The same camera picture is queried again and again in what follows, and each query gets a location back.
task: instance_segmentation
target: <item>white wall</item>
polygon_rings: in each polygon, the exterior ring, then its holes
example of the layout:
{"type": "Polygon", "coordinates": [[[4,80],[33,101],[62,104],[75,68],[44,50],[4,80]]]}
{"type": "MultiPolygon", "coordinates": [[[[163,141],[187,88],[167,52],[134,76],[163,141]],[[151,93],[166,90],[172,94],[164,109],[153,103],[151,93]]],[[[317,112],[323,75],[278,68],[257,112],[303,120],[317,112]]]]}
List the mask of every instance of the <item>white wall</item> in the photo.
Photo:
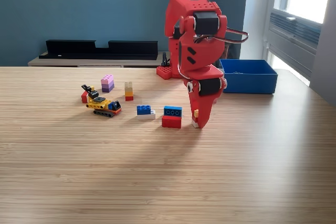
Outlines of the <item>white wall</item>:
{"type": "Polygon", "coordinates": [[[310,87],[336,106],[336,0],[328,0],[325,11],[310,87]]]}
{"type": "Polygon", "coordinates": [[[242,44],[241,59],[261,59],[264,50],[264,28],[268,0],[246,0],[244,31],[249,39],[242,44]]]}

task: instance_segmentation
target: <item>purple lego brick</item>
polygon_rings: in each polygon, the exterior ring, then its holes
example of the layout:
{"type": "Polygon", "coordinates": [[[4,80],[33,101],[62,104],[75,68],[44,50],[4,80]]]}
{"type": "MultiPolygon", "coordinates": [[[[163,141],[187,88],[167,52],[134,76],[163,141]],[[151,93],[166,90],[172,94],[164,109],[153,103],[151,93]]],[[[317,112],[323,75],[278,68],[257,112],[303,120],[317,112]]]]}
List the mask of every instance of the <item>purple lego brick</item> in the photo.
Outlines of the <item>purple lego brick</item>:
{"type": "Polygon", "coordinates": [[[109,84],[102,84],[101,87],[103,89],[110,89],[111,87],[114,87],[114,81],[110,82],[109,84]]]}
{"type": "Polygon", "coordinates": [[[107,74],[104,76],[103,79],[100,80],[101,84],[110,84],[113,81],[113,75],[107,74]]]}
{"type": "Polygon", "coordinates": [[[102,91],[103,93],[110,93],[110,92],[112,91],[113,88],[114,88],[114,84],[111,86],[110,89],[104,89],[104,88],[102,88],[101,91],[102,91]]]}

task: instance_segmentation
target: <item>blue plastic bin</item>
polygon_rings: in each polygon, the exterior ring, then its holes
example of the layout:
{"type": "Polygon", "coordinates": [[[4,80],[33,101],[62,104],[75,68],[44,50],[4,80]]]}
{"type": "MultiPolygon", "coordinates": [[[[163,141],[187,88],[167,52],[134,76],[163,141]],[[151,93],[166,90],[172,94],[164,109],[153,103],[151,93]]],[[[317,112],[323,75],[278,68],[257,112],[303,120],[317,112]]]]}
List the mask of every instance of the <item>blue plastic bin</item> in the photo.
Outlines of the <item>blue plastic bin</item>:
{"type": "Polygon", "coordinates": [[[227,88],[224,93],[273,94],[278,74],[265,60],[221,59],[227,88]]]}

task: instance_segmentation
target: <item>blue wall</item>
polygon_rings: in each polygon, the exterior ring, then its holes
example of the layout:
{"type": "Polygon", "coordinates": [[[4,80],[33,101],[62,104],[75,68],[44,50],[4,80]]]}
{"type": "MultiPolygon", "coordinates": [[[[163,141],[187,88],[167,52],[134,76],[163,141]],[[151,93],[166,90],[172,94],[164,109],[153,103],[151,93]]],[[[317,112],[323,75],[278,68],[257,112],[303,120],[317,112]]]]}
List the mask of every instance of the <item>blue wall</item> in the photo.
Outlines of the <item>blue wall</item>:
{"type": "MultiPolygon", "coordinates": [[[[0,66],[26,66],[47,39],[158,40],[169,0],[0,0],[0,66]]],[[[243,28],[246,0],[214,0],[229,26],[243,28]]]]}

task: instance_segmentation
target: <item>red robot arm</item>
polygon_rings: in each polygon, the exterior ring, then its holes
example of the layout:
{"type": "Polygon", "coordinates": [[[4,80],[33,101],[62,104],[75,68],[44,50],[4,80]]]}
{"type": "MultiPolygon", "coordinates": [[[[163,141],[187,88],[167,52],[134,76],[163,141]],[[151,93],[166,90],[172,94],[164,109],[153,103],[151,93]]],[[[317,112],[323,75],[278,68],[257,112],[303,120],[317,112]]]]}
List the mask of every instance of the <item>red robot arm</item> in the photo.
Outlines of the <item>red robot arm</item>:
{"type": "Polygon", "coordinates": [[[227,86],[224,74],[212,65],[224,51],[227,31],[247,35],[227,28],[227,18],[215,2],[170,0],[165,35],[169,37],[171,76],[184,78],[195,127],[205,126],[212,104],[227,86]]]}

